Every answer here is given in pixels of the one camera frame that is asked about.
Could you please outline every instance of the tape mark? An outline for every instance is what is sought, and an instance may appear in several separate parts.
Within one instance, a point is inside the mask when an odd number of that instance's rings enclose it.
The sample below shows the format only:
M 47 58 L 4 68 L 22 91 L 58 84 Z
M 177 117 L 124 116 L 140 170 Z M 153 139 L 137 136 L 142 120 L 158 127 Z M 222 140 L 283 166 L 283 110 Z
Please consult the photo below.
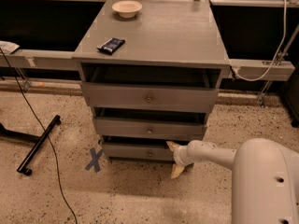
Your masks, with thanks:
M 103 154 L 103 149 L 101 149 L 100 151 L 98 151 L 98 153 L 95 152 L 95 148 L 91 148 L 91 155 L 92 155 L 92 160 L 90 163 L 87 164 L 87 166 L 85 167 L 85 170 L 90 170 L 93 166 L 94 166 L 94 171 L 100 172 L 101 167 L 100 167 L 100 163 L 99 163 L 99 159 L 101 158 Z

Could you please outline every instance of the drawer knob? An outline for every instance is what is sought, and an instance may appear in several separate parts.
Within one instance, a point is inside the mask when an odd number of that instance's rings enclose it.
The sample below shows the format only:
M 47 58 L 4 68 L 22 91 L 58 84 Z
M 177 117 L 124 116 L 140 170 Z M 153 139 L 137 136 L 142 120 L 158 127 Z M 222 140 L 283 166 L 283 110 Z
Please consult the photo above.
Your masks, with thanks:
M 147 97 L 146 97 L 146 102 L 147 103 L 151 103 L 152 102 L 152 97 L 150 96 L 150 95 L 148 95 Z

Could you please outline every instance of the white robotic arm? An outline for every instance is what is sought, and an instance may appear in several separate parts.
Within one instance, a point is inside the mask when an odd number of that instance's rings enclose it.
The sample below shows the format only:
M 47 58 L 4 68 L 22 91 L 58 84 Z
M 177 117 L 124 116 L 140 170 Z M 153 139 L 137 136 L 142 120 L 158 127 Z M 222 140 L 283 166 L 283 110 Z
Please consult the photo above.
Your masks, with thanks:
M 251 139 L 238 150 L 203 141 L 167 144 L 176 162 L 172 178 L 198 161 L 213 161 L 232 170 L 232 224 L 299 224 L 298 153 L 266 139 Z

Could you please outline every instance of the floor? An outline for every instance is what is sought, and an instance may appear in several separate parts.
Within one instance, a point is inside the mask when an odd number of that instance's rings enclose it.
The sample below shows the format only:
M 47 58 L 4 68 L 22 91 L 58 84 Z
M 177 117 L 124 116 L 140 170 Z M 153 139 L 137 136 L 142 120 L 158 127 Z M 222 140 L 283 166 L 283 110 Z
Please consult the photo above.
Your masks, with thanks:
M 99 159 L 100 171 L 86 170 L 91 149 L 99 152 L 92 115 L 77 88 L 26 93 L 42 123 L 55 115 L 62 124 L 50 138 L 56 148 L 65 198 L 78 223 L 201 223 L 231 221 L 231 171 L 211 162 L 196 163 L 178 179 L 170 179 L 170 163 Z M 208 121 L 205 140 L 238 148 L 263 137 L 299 152 L 299 130 L 279 97 L 268 95 L 265 108 L 252 93 L 220 93 Z M 0 120 L 11 130 L 42 133 L 22 96 L 0 90 Z M 16 172 L 30 147 L 1 138 L 0 223 L 75 223 L 60 194 L 49 141 L 32 160 L 31 176 Z

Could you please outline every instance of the bowl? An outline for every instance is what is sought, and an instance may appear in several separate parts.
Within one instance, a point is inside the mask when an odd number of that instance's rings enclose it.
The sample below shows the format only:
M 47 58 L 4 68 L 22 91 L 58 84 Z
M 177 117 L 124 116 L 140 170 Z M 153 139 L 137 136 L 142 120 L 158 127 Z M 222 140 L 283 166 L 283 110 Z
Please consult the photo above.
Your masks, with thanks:
M 120 1 L 112 6 L 112 9 L 125 19 L 133 18 L 141 8 L 142 5 L 136 1 Z

